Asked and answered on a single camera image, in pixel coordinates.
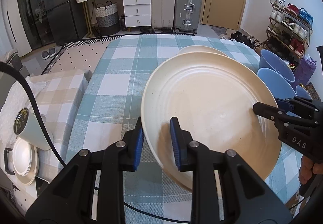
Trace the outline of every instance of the metal screw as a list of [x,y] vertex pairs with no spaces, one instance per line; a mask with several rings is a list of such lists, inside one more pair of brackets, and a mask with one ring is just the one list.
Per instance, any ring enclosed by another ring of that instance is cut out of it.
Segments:
[[125,141],[118,141],[117,143],[116,143],[116,146],[117,147],[124,147],[126,145],[126,142]]
[[191,147],[198,147],[199,146],[199,143],[197,141],[191,141],[190,142],[190,146]]
[[87,149],[82,149],[79,151],[80,156],[87,156],[88,155],[88,150]]
[[234,151],[233,149],[227,150],[227,155],[230,157],[235,157],[236,154],[237,154],[237,152]]

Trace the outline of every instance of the plate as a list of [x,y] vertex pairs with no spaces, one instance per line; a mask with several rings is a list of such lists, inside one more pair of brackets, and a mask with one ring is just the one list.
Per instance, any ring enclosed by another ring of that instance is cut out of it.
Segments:
[[12,149],[12,163],[19,175],[25,176],[29,172],[31,153],[31,145],[18,137]]
[[14,168],[14,173],[17,177],[17,179],[24,185],[30,185],[31,183],[33,183],[33,181],[35,180],[35,177],[38,173],[38,169],[39,169],[39,160],[38,160],[38,153],[37,153],[37,148],[33,145],[31,145],[32,149],[31,149],[31,166],[30,166],[30,171],[28,172],[27,175],[25,176],[21,176],[17,173],[17,171]]
[[264,180],[281,149],[273,121],[256,116],[256,102],[277,107],[267,86],[250,69],[219,54],[176,55],[150,76],[141,105],[147,143],[162,169],[179,185],[192,189],[192,173],[175,166],[169,123],[211,150],[234,149]]
[[192,52],[209,52],[209,53],[215,53],[215,54],[227,56],[224,52],[221,52],[217,49],[204,46],[204,45],[190,45],[190,46],[184,47],[178,52],[178,55],[185,54],[185,53],[192,53]]

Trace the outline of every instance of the red shoe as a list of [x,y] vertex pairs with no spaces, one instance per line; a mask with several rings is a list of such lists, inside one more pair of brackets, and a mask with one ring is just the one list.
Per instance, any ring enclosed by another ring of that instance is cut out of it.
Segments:
[[290,3],[288,4],[287,7],[285,7],[285,9],[288,12],[291,12],[292,14],[294,14],[295,16],[297,16],[299,14],[299,9],[295,5],[292,5]]
[[290,45],[289,45],[289,47],[293,50],[293,51],[295,51],[295,49],[297,48],[297,46],[298,46],[298,43],[297,43],[297,39],[295,39],[295,38],[292,38],[292,40],[290,41]]
[[298,57],[300,57],[304,52],[304,44],[299,40],[296,40],[296,41],[297,41],[297,47],[295,48],[295,54],[297,54]]

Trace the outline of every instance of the human hand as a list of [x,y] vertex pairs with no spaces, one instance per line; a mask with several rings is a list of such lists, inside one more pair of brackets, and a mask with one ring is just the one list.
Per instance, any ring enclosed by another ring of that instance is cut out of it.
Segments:
[[302,185],[306,184],[314,174],[323,174],[323,164],[317,164],[306,156],[302,156],[301,168],[299,169],[298,179]]

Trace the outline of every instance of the purple bag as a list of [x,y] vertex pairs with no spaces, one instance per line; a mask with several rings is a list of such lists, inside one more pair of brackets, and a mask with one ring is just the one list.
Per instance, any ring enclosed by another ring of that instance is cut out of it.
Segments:
[[316,69],[316,61],[314,61],[308,54],[304,55],[304,58],[300,60],[299,65],[294,72],[295,82],[291,84],[295,90],[296,86],[302,83],[304,86],[311,79]]

